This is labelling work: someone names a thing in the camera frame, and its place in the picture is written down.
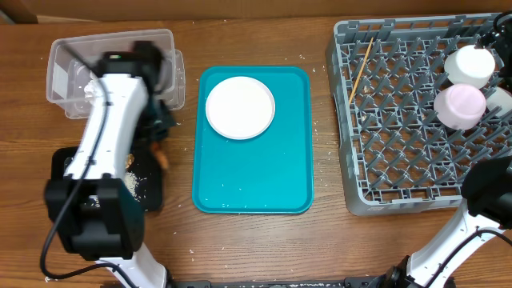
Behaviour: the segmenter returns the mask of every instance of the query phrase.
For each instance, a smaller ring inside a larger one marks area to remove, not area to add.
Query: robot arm
[[[138,118],[148,102],[148,93],[144,81],[132,78],[129,74],[105,74],[99,81],[103,81],[110,92],[111,105],[105,132],[94,156],[97,164],[89,169],[86,179],[100,179],[104,174],[123,179],[126,156],[130,151]],[[102,123],[103,102],[102,97],[94,100],[82,142],[65,176],[80,178]]]
[[[154,99],[162,54],[151,42],[135,42],[131,52],[108,52],[96,72],[109,94],[109,102],[97,95],[80,147],[66,168],[64,179],[49,180],[45,201],[55,222],[70,192],[81,181],[78,195],[58,224],[64,249],[85,260],[117,265],[135,286],[163,288],[166,268],[156,262],[142,242],[144,214],[123,183],[126,156],[134,145],[149,146],[167,135],[173,122],[163,102]],[[104,119],[104,105],[108,116]],[[96,140],[103,127],[101,137]],[[92,159],[91,151],[98,141]],[[85,203],[93,198],[96,205]],[[124,286],[124,277],[111,270]]]
[[[504,230],[500,230],[499,227],[499,223],[484,216],[471,216],[468,211],[467,200],[462,200],[455,215],[441,231],[420,251],[410,256],[406,269],[407,275],[414,278],[417,284],[426,286],[450,252],[455,250],[458,245],[464,242],[477,229],[489,229],[503,233]],[[480,238],[471,240],[451,259],[449,265],[432,283],[431,288],[443,288],[448,277],[480,246],[486,244],[493,237],[493,234],[483,234]]]
[[[475,165],[462,184],[462,196],[460,207],[441,231],[420,251],[392,266],[376,287],[446,287],[448,277],[494,237],[488,233],[474,237],[475,232],[492,230],[502,234],[512,229],[512,156]],[[463,245],[460,251],[436,275],[460,245]]]

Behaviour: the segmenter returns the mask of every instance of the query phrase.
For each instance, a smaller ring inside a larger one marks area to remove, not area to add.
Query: teal tray
[[[275,100],[268,129],[230,140],[206,119],[206,98],[221,81],[247,76]],[[199,84],[192,199],[207,213],[299,214],[313,203],[310,80],[292,66],[215,66]]]

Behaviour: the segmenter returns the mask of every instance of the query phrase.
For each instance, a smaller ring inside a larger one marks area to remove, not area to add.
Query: clear plastic container
[[[64,109],[71,119],[89,117],[91,85],[94,76],[64,51],[67,43],[89,63],[96,62],[107,51],[128,51],[137,40],[152,41],[166,55],[162,64],[160,86],[164,92],[158,96],[170,110],[185,104],[185,67],[183,56],[174,48],[173,35],[168,29],[129,31],[111,34],[65,38],[56,40],[50,50],[46,72],[46,98]]]

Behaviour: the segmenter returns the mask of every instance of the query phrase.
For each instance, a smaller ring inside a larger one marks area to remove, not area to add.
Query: white cup
[[[464,46],[448,56],[445,71],[453,84],[470,84],[484,87],[494,72],[496,61],[487,49],[478,49],[474,45]]]

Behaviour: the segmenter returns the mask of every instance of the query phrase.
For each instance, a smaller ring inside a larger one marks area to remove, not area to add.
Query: plastic tray
[[[498,118],[496,110],[487,111],[475,128],[454,131],[437,120],[433,109],[435,95],[450,85],[442,69],[446,56],[475,43],[495,16],[354,20],[334,26],[326,60],[350,212],[396,214],[458,206],[461,184],[473,164],[512,153],[512,113]],[[347,105],[360,69],[355,100]],[[500,80],[496,72],[482,89],[486,97]]]
[[[247,76],[272,91],[268,129],[229,140],[206,119],[206,98],[222,80]],[[208,213],[297,214],[313,202],[310,81],[291,66],[216,66],[201,76],[192,198]]]

